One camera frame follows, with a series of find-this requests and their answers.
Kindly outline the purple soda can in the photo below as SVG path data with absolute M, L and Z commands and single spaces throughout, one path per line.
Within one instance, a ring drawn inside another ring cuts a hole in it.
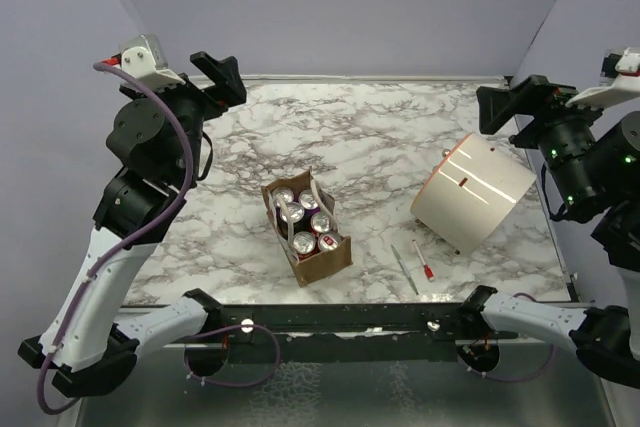
M 318 202 L 313 196 L 311 189 L 306 189 L 299 194 L 298 202 L 307 211 L 318 211 L 320 209 Z
M 272 197 L 276 206 L 279 206 L 281 202 L 291 203 L 294 202 L 296 197 L 294 192 L 285 186 L 277 187 L 272 192 Z

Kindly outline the black beverage can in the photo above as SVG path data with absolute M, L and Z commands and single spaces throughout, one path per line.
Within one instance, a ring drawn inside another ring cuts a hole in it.
M 305 209 L 298 202 L 288 202 L 280 209 L 280 218 L 285 224 L 288 222 L 297 224 L 301 222 L 304 217 Z

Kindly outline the red cola can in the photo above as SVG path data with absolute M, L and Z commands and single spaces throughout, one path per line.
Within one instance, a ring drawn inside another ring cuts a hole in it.
M 332 230 L 331 219 L 324 212 L 317 212 L 310 219 L 310 227 L 316 235 L 330 232 Z

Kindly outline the silver red beverage can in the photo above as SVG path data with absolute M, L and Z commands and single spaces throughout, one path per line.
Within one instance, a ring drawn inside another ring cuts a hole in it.
M 318 236 L 317 246 L 320 252 L 329 252 L 337 249 L 342 242 L 340 234 L 334 231 L 328 231 Z

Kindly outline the brown canvas bag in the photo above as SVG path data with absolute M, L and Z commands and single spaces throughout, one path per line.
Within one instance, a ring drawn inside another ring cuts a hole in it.
M 352 264 L 351 238 L 336 219 L 335 199 L 310 170 L 261 188 L 267 217 L 301 287 Z

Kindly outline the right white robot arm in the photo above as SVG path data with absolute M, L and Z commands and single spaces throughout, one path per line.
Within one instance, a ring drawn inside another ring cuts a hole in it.
M 543 156 L 541 177 L 552 178 L 562 198 L 552 220 L 600 219 L 592 237 L 618 270 L 627 304 L 560 308 L 478 286 L 458 309 L 467 336 L 523 334 L 570 351 L 602 379 L 639 386 L 639 114 L 625 115 L 600 139 L 591 132 L 605 109 L 638 95 L 639 78 L 624 75 L 583 92 L 541 75 L 513 88 L 477 89 L 481 133 L 496 133 L 516 115 L 530 116 L 510 143 Z

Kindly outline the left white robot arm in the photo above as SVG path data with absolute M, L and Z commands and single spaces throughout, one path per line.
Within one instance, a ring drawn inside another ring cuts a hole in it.
M 209 79 L 208 87 L 167 69 L 143 47 L 96 64 L 121 79 L 127 97 L 106 140 L 121 167 L 104 189 L 84 261 L 61 310 L 44 333 L 18 349 L 38 371 L 40 387 L 52 385 L 71 401 L 113 392 L 148 353 L 191 336 L 210 341 L 220 332 L 220 305 L 199 289 L 154 313 L 117 320 L 188 191 L 209 173 L 210 161 L 200 156 L 210 144 L 204 124 L 247 97 L 236 58 L 217 60 L 201 51 L 190 60 Z

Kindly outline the white cylindrical container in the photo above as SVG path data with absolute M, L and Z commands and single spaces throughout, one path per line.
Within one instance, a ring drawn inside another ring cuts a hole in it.
M 531 170 L 480 135 L 468 133 L 433 169 L 410 213 L 455 250 L 469 254 L 534 182 Z

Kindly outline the red white marker pen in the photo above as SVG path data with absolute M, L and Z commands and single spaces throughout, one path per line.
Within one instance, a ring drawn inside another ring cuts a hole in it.
M 416 255 L 418 256 L 419 261 L 420 261 L 420 263 L 421 263 L 421 265 L 423 267 L 424 274 L 425 274 L 426 278 L 429 281 L 433 281 L 434 278 L 435 278 L 435 275 L 434 275 L 432 269 L 430 268 L 430 266 L 429 266 L 429 264 L 428 264 L 428 262 L 427 262 L 427 260 L 426 260 L 426 258 L 424 256 L 424 254 L 423 254 L 418 242 L 416 240 L 413 240 L 412 241 L 412 245 L 413 245 L 413 248 L 414 248 L 414 250 L 416 252 Z

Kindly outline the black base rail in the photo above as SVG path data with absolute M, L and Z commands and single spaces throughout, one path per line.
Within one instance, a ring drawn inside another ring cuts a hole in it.
M 220 305 L 208 309 L 203 330 L 254 323 L 250 333 L 209 338 L 225 346 L 231 363 L 268 363 L 273 333 L 283 362 L 346 363 L 391 360 L 454 361 L 456 344 L 513 339 L 490 333 L 486 324 L 462 313 L 458 303 Z

